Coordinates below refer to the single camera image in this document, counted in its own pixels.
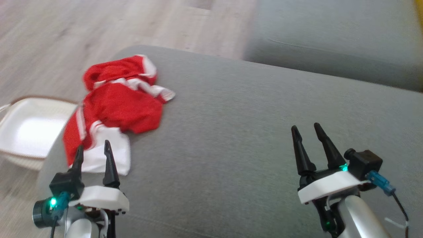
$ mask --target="gray ottoman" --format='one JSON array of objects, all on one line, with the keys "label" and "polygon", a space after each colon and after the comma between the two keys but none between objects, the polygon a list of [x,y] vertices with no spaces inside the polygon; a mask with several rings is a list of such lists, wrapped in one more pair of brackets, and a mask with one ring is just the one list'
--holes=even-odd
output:
[{"label": "gray ottoman", "polygon": [[[328,237],[312,205],[297,196],[291,126],[318,168],[327,165],[313,123],[338,149],[371,149],[398,188],[411,237],[423,233],[423,95],[340,77],[160,47],[134,46],[114,59],[145,54],[161,86],[177,94],[160,127],[131,139],[132,167],[121,177],[131,210],[119,237]],[[59,138],[39,174],[41,197],[66,170]],[[83,174],[101,185],[103,174]],[[383,220],[402,222],[392,198],[363,194]],[[386,224],[393,237],[403,231]]]},{"label": "gray ottoman", "polygon": [[423,90],[414,0],[260,0],[244,59]]}]

